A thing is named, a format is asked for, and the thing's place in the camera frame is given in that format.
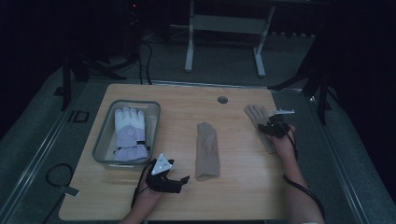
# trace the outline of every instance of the forearm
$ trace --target forearm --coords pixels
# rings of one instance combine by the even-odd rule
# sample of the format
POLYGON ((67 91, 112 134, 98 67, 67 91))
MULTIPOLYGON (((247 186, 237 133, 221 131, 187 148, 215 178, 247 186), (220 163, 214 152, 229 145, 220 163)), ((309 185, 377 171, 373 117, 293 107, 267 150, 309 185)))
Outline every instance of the forearm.
MULTIPOLYGON (((290 158, 283 161, 283 167, 285 176, 289 180, 309 189, 300 171, 297 160, 290 158)), ((285 196, 290 223, 324 223, 317 203, 306 193, 286 183, 285 196)))
POLYGON ((141 224, 143 220, 141 216, 131 211, 122 219, 120 224, 141 224))

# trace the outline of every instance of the glove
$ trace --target glove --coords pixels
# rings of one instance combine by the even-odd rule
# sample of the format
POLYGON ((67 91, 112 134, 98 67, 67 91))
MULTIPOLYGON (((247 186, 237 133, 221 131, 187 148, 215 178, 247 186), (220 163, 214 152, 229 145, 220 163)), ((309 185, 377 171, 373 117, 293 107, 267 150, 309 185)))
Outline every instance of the glove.
POLYGON ((195 178, 206 180, 220 175, 218 135, 208 123, 199 123, 195 161, 195 178))
POLYGON ((148 156, 145 146, 145 114, 125 106, 115 112, 117 161, 131 161, 148 156))
POLYGON ((275 153, 276 150, 274 144, 270 139, 268 139, 265 133, 262 133, 259 130, 259 123, 266 125, 268 122, 268 113, 265 107, 263 105, 247 105, 244 110, 245 113, 247 113, 247 115, 250 117, 254 127, 256 128, 257 134, 259 135, 260 140, 262 140, 262 144, 265 146, 268 153, 275 153))

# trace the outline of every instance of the white glove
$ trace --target white glove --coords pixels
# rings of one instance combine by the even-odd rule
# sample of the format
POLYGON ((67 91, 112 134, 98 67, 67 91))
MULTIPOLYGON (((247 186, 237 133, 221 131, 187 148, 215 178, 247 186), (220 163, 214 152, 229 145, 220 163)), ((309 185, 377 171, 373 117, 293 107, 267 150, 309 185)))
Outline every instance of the white glove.
POLYGON ((131 161, 148 156, 145 146, 145 114, 125 106, 115 112, 116 160, 131 161))

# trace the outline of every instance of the dark background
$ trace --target dark background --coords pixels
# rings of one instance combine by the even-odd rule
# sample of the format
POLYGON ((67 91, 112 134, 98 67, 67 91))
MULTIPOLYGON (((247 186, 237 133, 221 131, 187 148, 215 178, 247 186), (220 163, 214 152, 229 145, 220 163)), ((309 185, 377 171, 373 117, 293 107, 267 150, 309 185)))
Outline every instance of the dark background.
MULTIPOLYGON (((215 5, 213 1, 203 3, 198 9, 210 11, 215 5)), ((134 43, 134 33, 126 29, 129 6, 123 0, 0 2, 0 138, 47 77, 62 65, 65 54, 77 50, 93 60, 107 62, 109 55, 124 56, 134 50, 134 46, 123 44, 126 38, 134 43)), ((151 0, 140 6, 143 23, 161 32, 165 39, 170 23, 188 24, 189 1, 151 0)), ((246 7, 249 16, 256 15, 254 7, 246 7)), ((223 9, 244 13, 235 10, 233 3, 223 9)), ((278 34, 317 36, 306 60, 329 71, 330 86, 336 89, 340 105, 393 200, 395 11, 396 4, 385 0, 336 1, 330 7, 281 4, 271 25, 271 31, 278 34)))

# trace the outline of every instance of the transparent container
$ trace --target transparent container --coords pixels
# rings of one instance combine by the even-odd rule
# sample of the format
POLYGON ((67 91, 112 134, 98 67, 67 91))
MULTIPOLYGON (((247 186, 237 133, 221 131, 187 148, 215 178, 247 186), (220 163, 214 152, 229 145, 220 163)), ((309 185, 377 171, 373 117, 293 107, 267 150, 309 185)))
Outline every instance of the transparent container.
POLYGON ((92 151, 93 158, 102 163, 106 168, 133 168, 142 167, 150 161, 152 153, 155 148, 155 137, 157 134, 158 124, 160 121, 161 107, 156 102, 148 101, 130 101, 118 100, 111 104, 107 111, 106 119, 99 132, 99 137, 96 140, 94 149, 92 151), (148 149, 148 156, 139 160, 133 161, 116 161, 114 151, 117 143, 116 127, 114 113, 117 109, 122 109, 125 106, 134 107, 137 110, 145 112, 145 142, 148 149))

